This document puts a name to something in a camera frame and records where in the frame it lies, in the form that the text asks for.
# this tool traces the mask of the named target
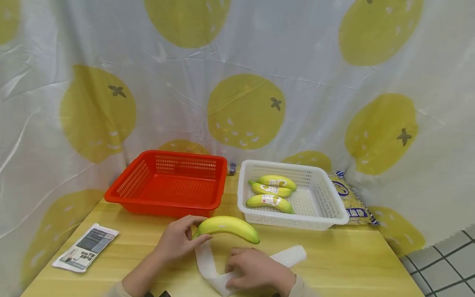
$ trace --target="tiled floor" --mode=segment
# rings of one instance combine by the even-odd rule
[[[475,225],[401,261],[427,297],[475,297]]]

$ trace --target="curtain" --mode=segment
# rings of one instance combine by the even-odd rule
[[[397,255],[474,223],[471,0],[3,0],[0,293],[140,152],[344,170]]]

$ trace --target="hand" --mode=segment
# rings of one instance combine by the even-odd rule
[[[191,226],[199,226],[206,219],[188,215],[170,223],[153,253],[161,257],[164,262],[170,262],[183,257],[197,246],[210,240],[212,237],[209,234],[202,234],[191,240]]]
[[[289,268],[257,249],[233,248],[226,264],[226,272],[233,270],[237,270],[241,276],[230,279],[227,287],[250,289],[270,286],[280,296],[286,297],[295,284],[295,274]]]

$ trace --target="banana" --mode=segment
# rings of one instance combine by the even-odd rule
[[[297,190],[297,185],[291,179],[286,178],[285,176],[268,174],[259,177],[256,181],[261,184],[266,184],[269,186],[275,187],[286,187],[292,189],[293,191]]]
[[[246,202],[246,205],[248,207],[272,206],[281,212],[294,213],[294,209],[289,201],[275,195],[265,194],[253,196],[249,198],[249,200]]]
[[[257,194],[274,194],[282,198],[287,198],[292,194],[292,189],[289,188],[277,188],[272,186],[266,186],[258,182],[249,180],[251,189]]]
[[[216,216],[204,220],[192,236],[192,239],[197,238],[201,234],[215,233],[231,233],[253,244],[258,244],[261,241],[254,227],[243,220],[229,216]]]

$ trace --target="tile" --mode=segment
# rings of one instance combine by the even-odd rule
[[[435,246],[443,255],[447,255],[468,242],[470,242],[470,238],[460,231]]]
[[[424,269],[421,273],[434,291],[461,280],[460,276],[445,260]]]
[[[447,257],[447,260],[464,278],[475,274],[475,243]]]
[[[475,294],[465,284],[460,283],[437,293],[437,297],[474,297]]]
[[[429,288],[429,286],[427,285],[427,282],[422,278],[419,272],[411,276],[412,276],[412,279],[416,282],[417,286],[422,291],[422,293],[424,293],[424,295],[432,293],[432,290]]]
[[[417,268],[421,269],[425,266],[434,263],[437,259],[442,258],[439,252],[434,247],[428,247],[415,251],[408,255],[408,257],[414,262]]]
[[[409,261],[408,257],[402,257],[400,260],[409,273],[416,271],[416,267]]]
[[[465,232],[467,232],[472,239],[475,239],[475,224],[465,229]]]

